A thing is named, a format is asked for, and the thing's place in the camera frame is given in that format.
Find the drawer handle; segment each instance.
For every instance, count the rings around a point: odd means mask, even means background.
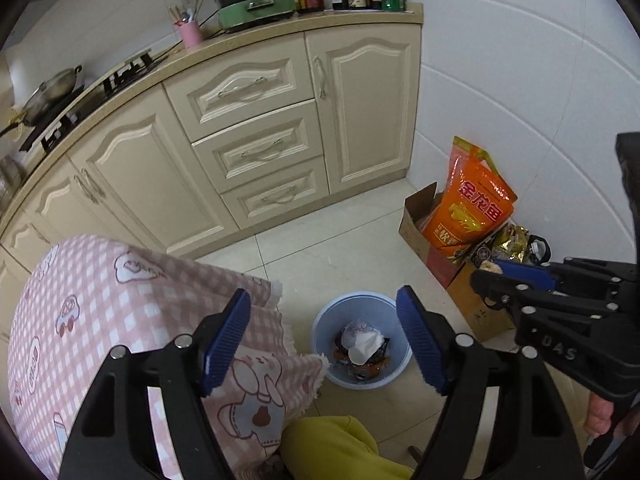
[[[98,183],[94,180],[94,178],[86,170],[86,168],[82,168],[81,173],[84,175],[85,179],[89,183],[89,186],[91,186],[101,198],[107,198],[107,195],[105,194],[105,192],[102,190],[100,186],[98,186]]]
[[[85,196],[91,200],[91,202],[93,202],[94,204],[98,203],[98,200],[95,196],[93,196],[91,194],[91,191],[89,191],[86,186],[84,185],[84,182],[80,179],[80,177],[78,177],[77,175],[74,175],[74,180],[76,181],[76,183],[78,183],[78,186],[80,186],[80,189],[82,190],[82,192],[85,194]]]
[[[270,204],[286,204],[287,202],[291,202],[296,195],[292,194],[291,196],[287,196],[292,191],[296,190],[296,186],[289,186],[282,192],[282,195],[279,198],[272,198],[271,196],[263,196],[260,200],[262,202],[268,202]]]
[[[324,73],[324,68],[322,68],[322,60],[316,56],[314,58],[314,63],[316,65],[316,68],[318,69],[318,73],[320,75],[320,98],[321,99],[325,99],[326,98],[326,74]]]
[[[276,0],[259,0],[258,2],[251,2],[246,6],[246,10],[251,12],[252,10],[264,9],[265,7],[271,7],[276,4]]]
[[[271,144],[268,144],[263,148],[258,148],[257,150],[247,150],[245,152],[242,152],[240,153],[240,157],[245,158],[246,156],[260,155],[261,153],[268,152],[271,148],[274,148],[278,144],[282,144],[282,139],[276,139]]]
[[[42,240],[42,241],[43,241],[44,243],[46,243],[47,245],[51,245],[51,242],[49,242],[49,240],[47,240],[47,237],[46,237],[44,234],[42,234],[40,231],[38,231],[38,228],[37,228],[35,225],[33,225],[33,222],[29,222],[29,227],[30,227],[31,229],[33,229],[33,232],[34,232],[34,233],[36,233],[36,236],[37,236],[40,240]]]
[[[268,81],[267,78],[259,77],[255,81],[251,81],[249,84],[236,86],[235,88],[232,88],[231,90],[222,90],[222,91],[218,92],[218,97],[219,98],[229,97],[230,95],[237,94],[238,92],[242,92],[244,90],[248,90],[249,88],[253,88],[254,86],[261,85],[263,83],[266,83],[267,81]]]

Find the pan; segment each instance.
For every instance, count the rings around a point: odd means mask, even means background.
[[[0,137],[17,128],[20,124],[29,127],[35,126],[47,110],[74,90],[78,74],[81,71],[82,66],[80,65],[68,68],[42,83],[24,105],[25,115],[22,120],[9,124],[0,132]]]

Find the human hand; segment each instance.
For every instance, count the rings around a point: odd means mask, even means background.
[[[611,416],[613,415],[613,402],[604,400],[593,392],[589,395],[587,419],[584,423],[584,431],[593,438],[597,438],[610,430]],[[631,436],[636,432],[640,424],[640,406],[636,406],[627,413],[614,431],[615,437]]]

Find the pink utensil holder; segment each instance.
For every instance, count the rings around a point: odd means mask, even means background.
[[[180,29],[182,43],[186,48],[202,43],[202,33],[198,22],[183,23],[178,28]]]

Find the orange bag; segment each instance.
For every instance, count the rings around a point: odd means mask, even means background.
[[[454,137],[447,187],[422,234],[447,258],[457,259],[500,227],[517,199],[485,150]]]

